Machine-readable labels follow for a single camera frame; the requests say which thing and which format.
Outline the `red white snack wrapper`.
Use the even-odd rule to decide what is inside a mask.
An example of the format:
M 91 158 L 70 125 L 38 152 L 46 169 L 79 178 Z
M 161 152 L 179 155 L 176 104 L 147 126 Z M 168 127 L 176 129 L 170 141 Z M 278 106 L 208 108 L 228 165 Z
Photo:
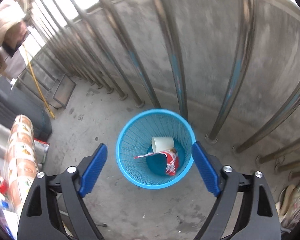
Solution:
M 144 155 L 136 156 L 134 157 L 134 159 L 148 158 L 156 155 L 159 155 L 161 157 L 160 160 L 162 160 L 162 157 L 165 158 L 165 160 L 163 161 L 165 174 L 168 176 L 175 176 L 177 168 L 179 167 L 179 157 L 175 148 L 160 152 L 149 152 Z

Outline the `white paper cup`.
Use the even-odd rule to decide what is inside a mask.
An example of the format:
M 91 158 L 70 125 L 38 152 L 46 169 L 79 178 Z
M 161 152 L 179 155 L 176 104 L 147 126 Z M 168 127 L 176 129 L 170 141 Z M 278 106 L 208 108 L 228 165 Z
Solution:
M 166 151 L 174 148 L 172 137 L 152 137 L 151 146 L 154 153 Z

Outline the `blue plastic mesh wastebasket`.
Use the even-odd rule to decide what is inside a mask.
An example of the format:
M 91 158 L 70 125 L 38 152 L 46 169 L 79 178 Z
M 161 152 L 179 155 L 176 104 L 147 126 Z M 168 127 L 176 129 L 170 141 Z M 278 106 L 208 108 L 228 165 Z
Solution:
M 116 160 L 125 178 L 158 190 L 180 181 L 193 164 L 196 137 L 190 124 L 166 109 L 151 109 L 126 123 L 116 144 Z

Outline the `patterned orange tablecloth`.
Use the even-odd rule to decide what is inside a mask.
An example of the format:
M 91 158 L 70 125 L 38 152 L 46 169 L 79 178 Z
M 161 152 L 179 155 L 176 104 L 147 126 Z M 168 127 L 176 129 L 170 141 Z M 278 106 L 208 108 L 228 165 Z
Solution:
M 8 138 L 4 166 L 8 198 L 18 217 L 38 172 L 32 122 L 27 116 L 19 115 Z

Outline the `floral fabric slippers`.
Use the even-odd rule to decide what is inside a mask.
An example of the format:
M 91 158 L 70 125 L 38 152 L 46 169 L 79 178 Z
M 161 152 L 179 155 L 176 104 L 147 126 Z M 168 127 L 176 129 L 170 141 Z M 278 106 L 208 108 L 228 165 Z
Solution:
M 281 234 L 291 233 L 300 222 L 300 183 L 290 184 L 279 195 L 275 204 L 279 216 Z

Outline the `dark corrugated panel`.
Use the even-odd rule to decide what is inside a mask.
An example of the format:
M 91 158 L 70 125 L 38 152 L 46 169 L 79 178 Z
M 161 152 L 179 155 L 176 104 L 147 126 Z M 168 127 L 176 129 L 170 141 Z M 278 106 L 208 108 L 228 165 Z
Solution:
M 10 129 L 16 116 L 21 114 L 31 120 L 34 137 L 47 142 L 52 134 L 51 121 L 47 112 L 19 88 L 12 87 L 5 78 L 1 77 L 0 124 Z

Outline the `beige quilted jacket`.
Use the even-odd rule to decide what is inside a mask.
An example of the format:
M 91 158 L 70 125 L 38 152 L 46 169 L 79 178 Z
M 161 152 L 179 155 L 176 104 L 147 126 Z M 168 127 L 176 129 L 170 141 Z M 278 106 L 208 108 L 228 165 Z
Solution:
M 0 0 L 0 76 L 17 78 L 26 68 L 18 51 L 29 31 L 30 0 Z

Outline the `metal balcony railing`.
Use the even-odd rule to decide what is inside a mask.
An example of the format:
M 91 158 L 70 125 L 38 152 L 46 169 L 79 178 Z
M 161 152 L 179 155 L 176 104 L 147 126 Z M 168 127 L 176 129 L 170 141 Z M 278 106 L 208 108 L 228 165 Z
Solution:
M 210 144 L 300 177 L 300 7 L 294 0 L 27 0 L 56 68 L 207 120 Z

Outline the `metal frame rack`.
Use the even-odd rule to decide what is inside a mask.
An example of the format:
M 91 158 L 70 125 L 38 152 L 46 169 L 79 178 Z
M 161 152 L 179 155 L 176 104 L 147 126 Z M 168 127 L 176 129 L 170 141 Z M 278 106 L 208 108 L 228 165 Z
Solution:
M 55 109 L 66 109 L 72 93 L 76 88 L 76 83 L 66 74 L 64 74 L 61 79 L 52 81 L 42 81 L 38 77 L 37 80 L 47 103 Z M 25 70 L 23 74 L 17 78 L 17 84 L 21 85 L 27 92 L 30 92 L 43 102 L 29 69 Z

